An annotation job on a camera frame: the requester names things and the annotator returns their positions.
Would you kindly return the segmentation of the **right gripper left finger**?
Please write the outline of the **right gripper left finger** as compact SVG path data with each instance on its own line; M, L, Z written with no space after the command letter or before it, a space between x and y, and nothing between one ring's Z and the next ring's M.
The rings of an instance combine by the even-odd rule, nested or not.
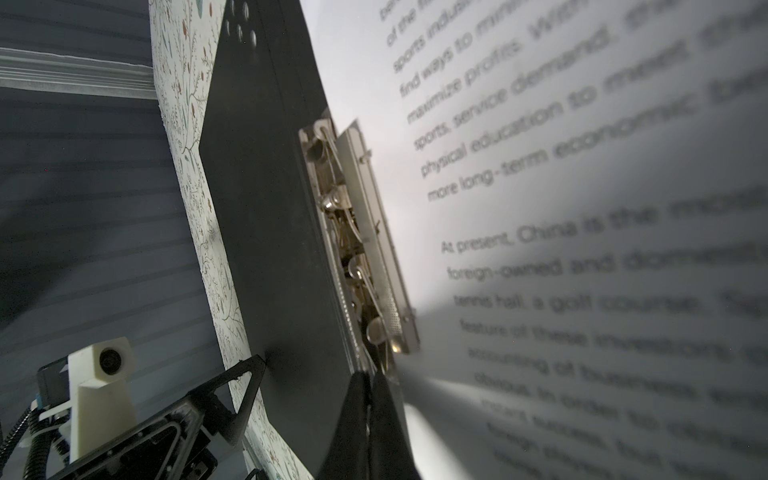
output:
M364 371L349 382L328 453L317 479L363 480L368 478L369 380Z

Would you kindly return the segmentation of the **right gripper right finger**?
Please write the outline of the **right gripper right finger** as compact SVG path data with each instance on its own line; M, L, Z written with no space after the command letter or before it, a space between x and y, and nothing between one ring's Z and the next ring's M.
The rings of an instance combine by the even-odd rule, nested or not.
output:
M369 478L420 479L400 424L387 378L381 371L377 371L373 376L369 406Z

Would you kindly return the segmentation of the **grey folder with black inside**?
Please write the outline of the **grey folder with black inside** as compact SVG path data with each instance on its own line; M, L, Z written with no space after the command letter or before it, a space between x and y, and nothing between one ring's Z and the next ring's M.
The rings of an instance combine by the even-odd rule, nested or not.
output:
M327 110L295 1L229 1L199 154L267 417L316 477L352 375L416 345L361 134Z

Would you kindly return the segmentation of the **printed sheet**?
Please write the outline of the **printed sheet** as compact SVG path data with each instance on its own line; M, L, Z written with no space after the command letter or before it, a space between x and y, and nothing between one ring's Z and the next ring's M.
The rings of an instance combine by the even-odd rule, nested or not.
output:
M305 1L425 479L767 475L767 5Z

